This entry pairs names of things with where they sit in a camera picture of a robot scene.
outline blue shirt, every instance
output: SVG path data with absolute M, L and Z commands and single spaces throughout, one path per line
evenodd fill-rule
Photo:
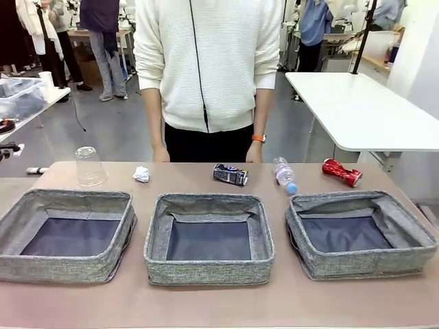
M 391 30 L 399 13 L 400 0 L 383 0 L 373 13 L 373 23 L 385 31 Z
M 323 41 L 325 33 L 331 32 L 333 16 L 324 0 L 316 5 L 314 0 L 307 0 L 300 19 L 300 41 L 305 46 L 314 46 Z

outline wrist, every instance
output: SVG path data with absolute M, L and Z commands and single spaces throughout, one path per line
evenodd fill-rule
M 263 143 L 261 141 L 252 141 L 252 147 L 262 148 Z
M 152 143 L 151 146 L 152 146 L 152 149 L 153 149 L 153 150 L 157 150 L 157 149 L 165 149 L 165 148 L 166 148 L 166 146 L 165 146 L 165 144 L 163 144 L 163 142 Z

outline white lab coat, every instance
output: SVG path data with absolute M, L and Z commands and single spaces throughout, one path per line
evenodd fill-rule
M 32 37 L 34 42 L 35 52 L 38 55 L 46 54 L 46 47 L 44 44 L 43 28 L 41 27 L 40 19 L 36 13 L 36 6 L 33 0 L 15 0 L 16 12 L 19 16 L 21 23 Z M 49 13 L 43 10 L 43 20 L 47 30 L 47 36 L 55 42 L 55 49 L 60 59 L 64 59 L 62 48 L 58 35 L 54 29 L 52 23 L 49 20 Z

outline hand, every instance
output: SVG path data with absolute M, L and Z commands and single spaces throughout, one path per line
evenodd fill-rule
M 246 156 L 247 163 L 262 163 L 262 143 L 253 141 Z
M 152 150 L 152 161 L 153 162 L 171 162 L 169 153 L 164 145 L 159 147 L 153 147 Z

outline plastic water bottle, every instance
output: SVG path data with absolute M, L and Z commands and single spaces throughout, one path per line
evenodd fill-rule
M 281 156 L 274 159 L 273 172 L 278 183 L 283 187 L 288 194 L 293 195 L 297 193 L 297 185 L 294 183 L 293 169 L 288 165 L 286 159 Z

